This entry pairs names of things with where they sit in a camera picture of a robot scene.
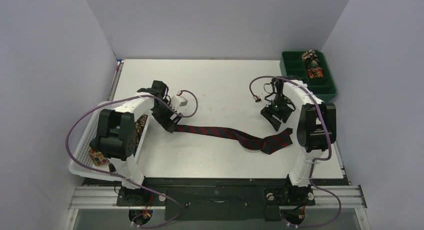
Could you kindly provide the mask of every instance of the red striped tie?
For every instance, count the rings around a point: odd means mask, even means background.
[[[287,147],[293,143],[290,139],[290,134],[293,132],[293,129],[291,128],[286,128],[284,131],[278,134],[267,136],[265,138],[252,136],[237,129],[219,126],[177,125],[175,126],[175,132],[201,134],[218,138],[237,140],[246,149],[261,150],[266,154],[272,154],[277,150]]]

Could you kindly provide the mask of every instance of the red wire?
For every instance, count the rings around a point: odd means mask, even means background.
[[[148,204],[146,205],[145,209],[144,209],[144,213],[146,213],[147,215],[147,207],[149,207],[151,204],[153,203],[153,195],[150,195],[150,201],[148,201]]]
[[[304,205],[303,208],[302,208],[302,210],[299,212],[299,215],[301,215],[301,216],[302,216],[302,213],[303,213],[303,217],[302,217],[303,219],[306,218],[305,208],[306,208],[306,205]]]

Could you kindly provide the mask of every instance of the white table surface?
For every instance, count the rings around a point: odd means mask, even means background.
[[[152,60],[126,59],[114,100],[134,96],[140,88],[151,87],[153,80],[163,81],[169,95],[178,90],[190,90],[198,98],[195,116],[179,123],[193,126],[235,128],[257,137],[276,134],[271,124],[260,114],[264,102],[255,103],[249,92],[252,79],[262,75],[281,75],[277,60]],[[253,92],[266,95],[260,79]],[[190,114],[195,101],[183,95],[188,105],[180,108]],[[238,141],[185,132],[166,132],[153,118],[141,147],[138,165],[147,177],[157,178],[286,178],[299,151],[296,137],[299,111],[291,114],[280,131],[293,129],[293,144],[267,155],[243,148]],[[315,168],[313,178],[341,179],[343,174],[337,153]]]

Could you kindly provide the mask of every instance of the black bracket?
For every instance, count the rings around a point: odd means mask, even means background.
[[[154,80],[151,88],[140,88],[138,93],[149,93],[155,97],[163,99],[168,104],[168,100],[165,98],[168,92],[168,86],[162,81]],[[154,119],[167,131],[173,133],[175,126],[181,120],[180,116],[175,116],[171,119],[174,113],[169,110],[166,106],[159,103],[158,100],[154,100],[154,107],[151,109],[152,116]]]
[[[319,104],[324,123],[328,130],[330,142],[336,141],[336,106],[331,102]],[[297,140],[306,149],[307,153],[312,150],[324,151],[328,149],[327,138],[323,126],[317,124],[317,108],[314,104],[305,104],[300,110],[299,124],[297,126]]]
[[[152,193],[141,188],[130,189],[121,186],[116,205],[120,207],[143,206],[149,202],[151,195]]]
[[[272,93],[266,96],[264,99],[275,94],[274,100],[271,105],[264,107],[260,114],[268,120],[275,131],[278,131],[281,126],[281,122],[286,123],[292,112],[295,110],[294,104],[283,95],[283,80],[273,78],[271,80]]]
[[[299,210],[299,206],[313,206],[315,200],[309,200],[309,194],[313,194],[311,185],[308,186],[293,186],[290,182],[289,176],[285,179],[283,187],[267,187],[263,190],[266,206],[264,218],[266,221],[281,221],[282,213],[290,212],[292,210],[280,210],[280,206],[294,206]]]

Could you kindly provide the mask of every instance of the green tray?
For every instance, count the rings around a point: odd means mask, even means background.
[[[308,78],[307,70],[302,61],[302,54],[306,51],[283,51],[279,67],[283,76],[298,76],[307,88],[324,102],[330,101],[337,94],[329,66],[324,54],[316,51],[319,66],[324,77]]]

